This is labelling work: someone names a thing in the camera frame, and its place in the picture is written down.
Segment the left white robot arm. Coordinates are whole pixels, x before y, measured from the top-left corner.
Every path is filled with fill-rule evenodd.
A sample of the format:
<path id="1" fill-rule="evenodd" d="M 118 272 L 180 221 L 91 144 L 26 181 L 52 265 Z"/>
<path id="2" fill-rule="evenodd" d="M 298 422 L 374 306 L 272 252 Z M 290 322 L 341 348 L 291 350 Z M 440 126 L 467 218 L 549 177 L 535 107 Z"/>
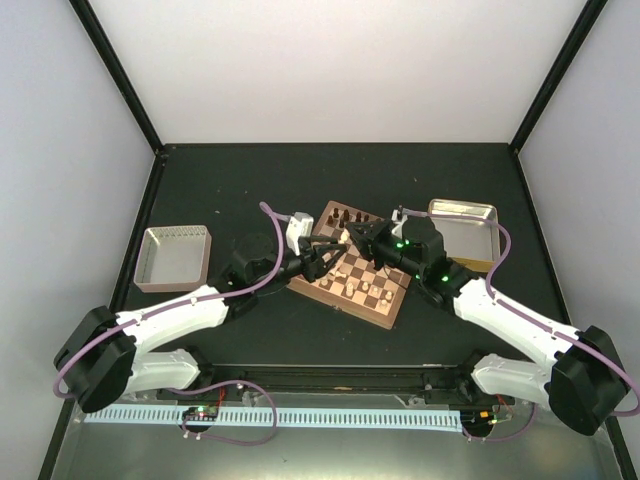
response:
<path id="1" fill-rule="evenodd" d="M 252 234 L 218 276 L 193 292 L 134 311 L 93 308 L 54 357 L 54 393 L 74 400 L 84 413 L 145 390 L 183 390 L 193 399 L 205 398 L 215 376 L 203 359 L 187 349 L 164 352 L 162 346 L 245 315 L 264 287 L 285 285 L 294 277 L 321 279 L 347 250 L 327 236 L 303 237 L 291 249 Z"/>

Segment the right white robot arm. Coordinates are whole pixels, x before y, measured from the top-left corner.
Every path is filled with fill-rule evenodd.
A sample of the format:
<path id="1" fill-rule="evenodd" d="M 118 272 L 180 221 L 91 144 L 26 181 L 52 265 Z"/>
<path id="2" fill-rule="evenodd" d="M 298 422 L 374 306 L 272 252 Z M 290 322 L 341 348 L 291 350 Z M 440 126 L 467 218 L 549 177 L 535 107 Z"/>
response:
<path id="1" fill-rule="evenodd" d="M 591 436 L 638 384 L 624 370 L 610 336 L 551 320 L 493 289 L 446 253 L 427 216 L 400 216 L 347 226 L 360 255 L 375 269 L 395 268 L 416 280 L 436 306 L 450 310 L 525 355 L 487 354 L 454 379 L 457 396 L 476 403 L 506 395 L 550 410 L 577 433 Z"/>

